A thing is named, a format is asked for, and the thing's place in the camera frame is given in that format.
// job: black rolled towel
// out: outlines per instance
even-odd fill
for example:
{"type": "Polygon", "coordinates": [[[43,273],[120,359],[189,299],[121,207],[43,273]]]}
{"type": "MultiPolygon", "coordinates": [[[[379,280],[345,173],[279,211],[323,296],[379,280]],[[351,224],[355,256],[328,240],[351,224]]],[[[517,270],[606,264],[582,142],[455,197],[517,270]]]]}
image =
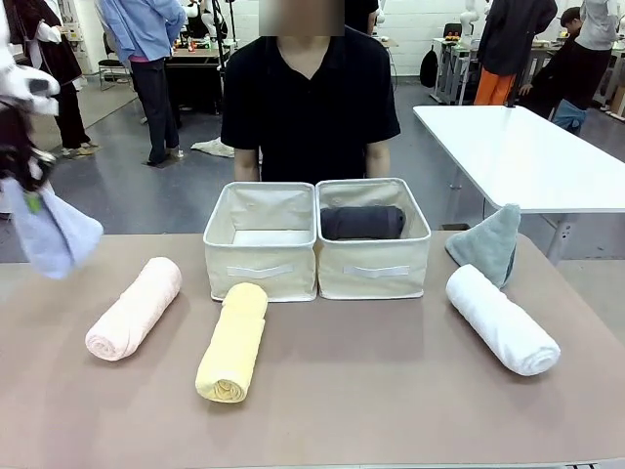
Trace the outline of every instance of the black rolled towel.
{"type": "Polygon", "coordinates": [[[395,206],[338,207],[321,210],[321,232],[326,239],[399,239],[405,224],[395,206]]]}

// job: storage bin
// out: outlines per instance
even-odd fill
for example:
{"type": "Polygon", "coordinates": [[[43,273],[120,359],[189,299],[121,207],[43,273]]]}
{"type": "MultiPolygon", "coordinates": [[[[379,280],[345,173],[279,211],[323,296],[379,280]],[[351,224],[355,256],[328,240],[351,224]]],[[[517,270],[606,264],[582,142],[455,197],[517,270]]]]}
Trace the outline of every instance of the storage bin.
{"type": "Polygon", "coordinates": [[[418,298],[430,249],[430,227],[401,179],[324,181],[316,186],[317,276],[322,297],[332,300],[418,298]],[[400,239],[329,240],[321,209],[394,205],[405,214],[400,239]]]}
{"type": "Polygon", "coordinates": [[[315,240],[310,184],[228,184],[204,232],[212,298],[223,300],[231,287],[248,281],[270,301],[313,300],[315,240]]]}

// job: basket handle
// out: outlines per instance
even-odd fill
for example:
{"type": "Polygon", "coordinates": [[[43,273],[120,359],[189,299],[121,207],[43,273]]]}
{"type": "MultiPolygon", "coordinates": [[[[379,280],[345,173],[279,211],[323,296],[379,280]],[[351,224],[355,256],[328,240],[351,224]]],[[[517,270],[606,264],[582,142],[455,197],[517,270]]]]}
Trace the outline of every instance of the basket handle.
{"type": "Polygon", "coordinates": [[[284,274],[290,274],[295,271],[292,264],[284,264],[282,266],[271,267],[269,269],[246,269],[243,267],[226,267],[228,277],[254,278],[260,280],[263,278],[278,277],[284,274]]]}
{"type": "Polygon", "coordinates": [[[382,269],[364,269],[356,266],[346,266],[343,274],[348,276],[381,278],[381,277],[403,277],[410,274],[410,266],[385,267],[382,269]]]}

